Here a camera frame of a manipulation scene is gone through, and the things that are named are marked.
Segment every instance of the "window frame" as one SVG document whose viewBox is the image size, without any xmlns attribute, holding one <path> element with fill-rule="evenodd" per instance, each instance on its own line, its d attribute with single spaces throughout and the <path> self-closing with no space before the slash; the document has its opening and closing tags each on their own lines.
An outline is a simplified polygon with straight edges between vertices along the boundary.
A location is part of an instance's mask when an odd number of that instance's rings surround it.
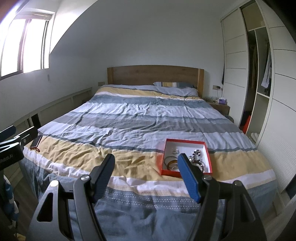
<svg viewBox="0 0 296 241">
<path fill-rule="evenodd" d="M 28 30 L 28 25 L 29 23 L 32 21 L 32 19 L 41 19 L 41 20 L 45 20 L 45 25 L 44 25 L 44 30 L 43 30 L 43 37 L 42 37 L 42 42 L 41 42 L 41 56 L 40 56 L 40 69 L 44 69 L 44 58 L 45 58 L 45 45 L 46 45 L 46 38 L 47 38 L 47 33 L 48 33 L 48 26 L 49 26 L 49 21 L 51 20 L 52 15 L 51 14 L 46 14 L 46 13 L 40 13 L 40 12 L 23 12 L 23 13 L 19 13 L 15 18 L 15 19 L 25 19 L 25 25 L 24 25 L 24 29 L 22 32 L 22 36 L 21 36 L 21 41 L 20 41 L 20 45 L 19 45 L 19 52 L 18 52 L 18 58 L 17 58 L 17 71 L 1 76 L 1 70 L 2 70 L 2 58 L 3 58 L 3 51 L 4 51 L 4 47 L 5 47 L 5 42 L 6 42 L 6 38 L 3 42 L 3 46 L 0 52 L 0 81 L 12 76 L 15 76 L 17 74 L 21 74 L 23 73 L 23 64 L 24 64 L 24 60 L 23 60 L 23 56 L 24 56 L 24 46 L 25 46 L 25 41 L 26 41 L 26 36 L 27 36 L 27 30 Z"/>
</svg>

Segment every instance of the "striped pillow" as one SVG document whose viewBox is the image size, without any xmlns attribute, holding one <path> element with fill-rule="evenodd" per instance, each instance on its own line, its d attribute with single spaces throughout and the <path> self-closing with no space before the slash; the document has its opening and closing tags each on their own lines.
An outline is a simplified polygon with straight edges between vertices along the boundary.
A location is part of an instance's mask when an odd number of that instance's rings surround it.
<svg viewBox="0 0 296 241">
<path fill-rule="evenodd" d="M 187 82 L 154 82 L 153 85 L 162 86 L 162 87 L 177 87 L 177 88 L 190 87 L 190 88 L 194 88 L 193 84 L 190 84 Z"/>
</svg>

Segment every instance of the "wardrobe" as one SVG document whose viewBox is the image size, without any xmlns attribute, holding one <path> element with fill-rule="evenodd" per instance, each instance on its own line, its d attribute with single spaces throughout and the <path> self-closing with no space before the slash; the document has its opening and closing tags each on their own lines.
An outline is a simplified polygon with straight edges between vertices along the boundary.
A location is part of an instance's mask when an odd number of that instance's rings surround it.
<svg viewBox="0 0 296 241">
<path fill-rule="evenodd" d="M 252 140 L 275 171 L 279 213 L 296 194 L 296 44 L 262 0 L 245 3 L 221 24 L 223 97 L 238 127 L 244 113 L 250 113 L 246 135 L 252 139 L 251 134 L 257 134 Z M 262 86 L 266 72 L 267 88 Z"/>
</svg>

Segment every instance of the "bed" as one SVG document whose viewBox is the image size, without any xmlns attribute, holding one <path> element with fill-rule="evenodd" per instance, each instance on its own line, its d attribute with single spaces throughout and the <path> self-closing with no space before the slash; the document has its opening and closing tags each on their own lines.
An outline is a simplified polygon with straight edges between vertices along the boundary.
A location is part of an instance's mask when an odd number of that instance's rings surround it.
<svg viewBox="0 0 296 241">
<path fill-rule="evenodd" d="M 108 85 L 77 109 L 44 125 L 40 152 L 24 149 L 21 170 L 38 198 L 57 179 L 88 174 L 108 153 L 116 164 L 95 211 L 107 240 L 185 240 L 200 206 L 182 179 L 161 176 L 166 138 L 205 141 L 218 181 L 243 182 L 263 215 L 276 193 L 265 157 L 231 121 L 201 99 L 203 70 L 180 66 L 108 68 Z M 190 82 L 197 89 L 152 83 Z M 221 227 L 220 201 L 212 240 Z M 71 225 L 80 239 L 75 210 Z"/>
</svg>

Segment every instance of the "wooden headboard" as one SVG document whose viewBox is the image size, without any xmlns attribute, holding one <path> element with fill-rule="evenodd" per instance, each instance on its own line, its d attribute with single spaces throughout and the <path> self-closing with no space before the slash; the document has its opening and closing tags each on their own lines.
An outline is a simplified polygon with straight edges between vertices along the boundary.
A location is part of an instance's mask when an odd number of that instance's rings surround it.
<svg viewBox="0 0 296 241">
<path fill-rule="evenodd" d="M 131 65 L 107 68 L 109 85 L 152 85 L 161 82 L 188 82 L 202 98 L 204 70 L 170 65 Z"/>
</svg>

